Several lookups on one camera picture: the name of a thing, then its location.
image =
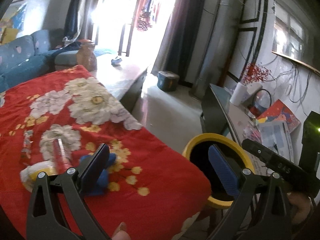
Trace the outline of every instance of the yellow pillow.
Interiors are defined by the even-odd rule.
[[[18,29],[6,28],[2,35],[2,44],[6,44],[6,43],[9,43],[10,41],[15,40],[18,32],[19,32]]]

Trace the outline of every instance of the red artificial flower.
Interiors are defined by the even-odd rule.
[[[249,63],[246,68],[246,73],[242,79],[244,85],[253,83],[253,82],[264,82],[268,79],[271,74],[271,70],[261,67],[252,63]]]

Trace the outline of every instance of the wooden shelf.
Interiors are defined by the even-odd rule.
[[[271,51],[271,52],[273,54],[276,54],[276,55],[280,56],[280,57],[286,58],[286,59],[290,60],[293,63],[298,63],[299,65],[302,65],[303,67],[306,67],[308,70],[311,70],[313,73],[315,73],[315,74],[320,76],[320,71],[319,70],[315,69],[314,67],[311,67],[310,65],[308,65],[308,64],[306,64],[306,63],[304,63],[304,62],[302,62],[300,60],[297,60],[297,59],[295,59],[293,57],[289,57],[289,56],[287,56],[285,54],[278,53],[278,52],[275,52],[275,51]]]

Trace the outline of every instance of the blue sofa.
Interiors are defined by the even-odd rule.
[[[0,93],[49,72],[63,30],[40,30],[0,46]]]

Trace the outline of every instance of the white flower pattern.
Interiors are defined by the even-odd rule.
[[[5,100],[4,100],[5,92],[0,93],[0,107],[4,106]]]
[[[89,90],[106,90],[104,86],[100,85],[99,81],[94,77],[89,78],[76,78],[69,81],[65,85],[65,90],[71,95],[80,95],[81,92],[86,92]]]
[[[73,130],[70,125],[61,126],[59,124],[53,124],[50,130],[42,134],[39,143],[40,152],[45,161],[54,160],[52,142],[54,139],[59,138],[62,140],[63,146],[70,152],[80,149],[81,135],[79,131]]]
[[[55,91],[52,90],[45,93],[44,96],[37,98],[30,106],[30,115],[34,118],[39,118],[49,112],[56,115],[61,112],[65,104],[72,98],[67,90]]]
[[[109,120],[114,123],[123,121],[127,130],[141,129],[142,125],[95,78],[71,80],[65,89],[74,95],[74,104],[68,108],[76,123],[100,125]]]

